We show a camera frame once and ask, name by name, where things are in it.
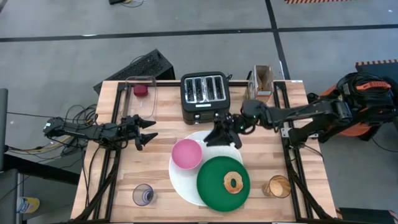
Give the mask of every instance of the concrete floor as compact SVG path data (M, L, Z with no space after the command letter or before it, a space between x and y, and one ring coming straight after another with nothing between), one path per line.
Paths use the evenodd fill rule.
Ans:
M271 3L277 26L285 28L398 21L396 0ZM153 49L159 49L174 65L176 78L219 70L232 73L234 79L245 79L254 64L271 65L275 78L282 78L271 32L1 42L11 37L249 28L271 28L263 0L147 0L134 9L110 6L107 0L8 0L0 12L0 88L9 89L9 111L64 116L71 105L96 103L93 85ZM280 39L291 79L304 80L307 92L321 93L355 71L355 62L398 58L398 46L393 44L398 29L281 32ZM9 115L6 143L30 148L47 142L41 133L45 121ZM386 148L396 148L397 132L390 125L382 127L375 138ZM398 212L398 154L382 151L373 142L342 137L321 144L321 149L337 207ZM48 191L59 190L41 180L31 182L37 188L45 184ZM75 188L65 187L53 198L63 200L64 206L29 223L65 221L74 195Z

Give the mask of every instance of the green plate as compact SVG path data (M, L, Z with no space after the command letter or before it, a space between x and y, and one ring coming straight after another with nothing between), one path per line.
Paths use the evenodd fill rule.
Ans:
M224 187L224 176L231 171L242 176L243 188L237 194L229 193ZM230 212L242 206L248 198L250 179L240 162L230 157L217 156L200 168L197 187L200 198L207 206L220 212Z

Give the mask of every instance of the toaster slot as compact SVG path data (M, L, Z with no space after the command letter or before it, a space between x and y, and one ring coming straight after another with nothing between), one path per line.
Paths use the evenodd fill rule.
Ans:
M221 100L224 98L224 93L223 93L223 86L221 84L221 77L215 77L215 86L216 86L216 95L217 99Z
M193 97L193 83L192 79L187 79L187 101L193 102L195 99Z
M203 101L203 89L201 86L201 78L195 79L195 90L196 90L196 94L197 94L197 100Z
M208 100L214 100L214 87L213 87L213 79L211 77L206 78L206 86L207 86L207 98Z

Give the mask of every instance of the floor tape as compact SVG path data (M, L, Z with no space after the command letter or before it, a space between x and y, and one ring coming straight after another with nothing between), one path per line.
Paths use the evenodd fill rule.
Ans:
M398 63L398 59L393 59L393 60L377 60L377 61L370 61L370 62L356 62L355 66L361 66L361 65L377 65L377 64L383 64L383 63Z
M305 4L305 3L324 3L324 2L342 2L352 0L285 0L286 4Z

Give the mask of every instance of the toaster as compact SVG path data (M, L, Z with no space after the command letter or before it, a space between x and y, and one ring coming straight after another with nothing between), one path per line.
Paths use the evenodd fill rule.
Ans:
M181 78L181 107L186 124L212 122L230 106L228 81L221 72L189 73Z

